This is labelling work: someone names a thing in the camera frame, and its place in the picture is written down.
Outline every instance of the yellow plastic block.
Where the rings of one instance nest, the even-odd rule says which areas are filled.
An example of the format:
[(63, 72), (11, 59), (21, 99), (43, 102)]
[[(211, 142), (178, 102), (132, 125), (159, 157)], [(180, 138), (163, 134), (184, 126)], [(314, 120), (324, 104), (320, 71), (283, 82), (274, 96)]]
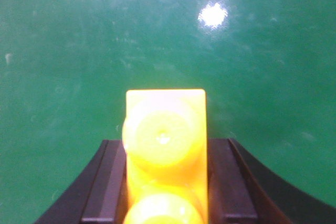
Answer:
[(127, 92), (124, 224), (206, 224), (206, 98), (202, 89)]

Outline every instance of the lego stud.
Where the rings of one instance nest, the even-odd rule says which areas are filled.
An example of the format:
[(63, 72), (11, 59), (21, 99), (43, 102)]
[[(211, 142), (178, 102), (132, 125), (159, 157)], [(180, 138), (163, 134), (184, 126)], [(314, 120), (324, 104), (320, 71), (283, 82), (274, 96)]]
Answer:
[(174, 194), (154, 194), (136, 203), (124, 224), (203, 224), (190, 202)]
[(148, 99), (135, 106), (126, 118), (125, 150), (137, 165), (151, 171), (185, 169), (204, 144), (197, 140), (199, 129), (197, 115), (188, 104), (178, 99)]

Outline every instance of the black plastic holder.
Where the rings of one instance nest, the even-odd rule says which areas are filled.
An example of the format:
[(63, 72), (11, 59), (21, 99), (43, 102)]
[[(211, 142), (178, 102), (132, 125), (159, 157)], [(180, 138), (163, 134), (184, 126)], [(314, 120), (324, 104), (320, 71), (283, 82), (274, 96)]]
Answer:
[[(126, 154), (103, 140), (82, 173), (35, 224), (122, 224)], [(335, 224), (336, 209), (293, 187), (234, 139), (208, 140), (211, 224)]]

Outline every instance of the black curved edge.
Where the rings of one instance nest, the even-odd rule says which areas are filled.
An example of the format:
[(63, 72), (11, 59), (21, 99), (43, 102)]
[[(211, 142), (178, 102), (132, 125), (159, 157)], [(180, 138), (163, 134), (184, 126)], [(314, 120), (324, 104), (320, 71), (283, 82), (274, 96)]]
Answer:
[(286, 182), (254, 158), (235, 139), (229, 139), (261, 222), (272, 211), (272, 202), (297, 224), (335, 224), (336, 208), (329, 206)]
[(34, 224), (116, 224), (127, 209), (126, 154), (121, 141), (103, 140), (75, 181)]

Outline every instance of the green table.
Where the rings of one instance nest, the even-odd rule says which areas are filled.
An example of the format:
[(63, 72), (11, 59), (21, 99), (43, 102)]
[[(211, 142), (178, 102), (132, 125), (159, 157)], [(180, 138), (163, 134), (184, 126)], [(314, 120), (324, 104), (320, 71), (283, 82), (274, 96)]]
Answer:
[(335, 13), (336, 0), (0, 0), (0, 222), (46, 210), (121, 138), (140, 88), (204, 88), (210, 137), (336, 206)]

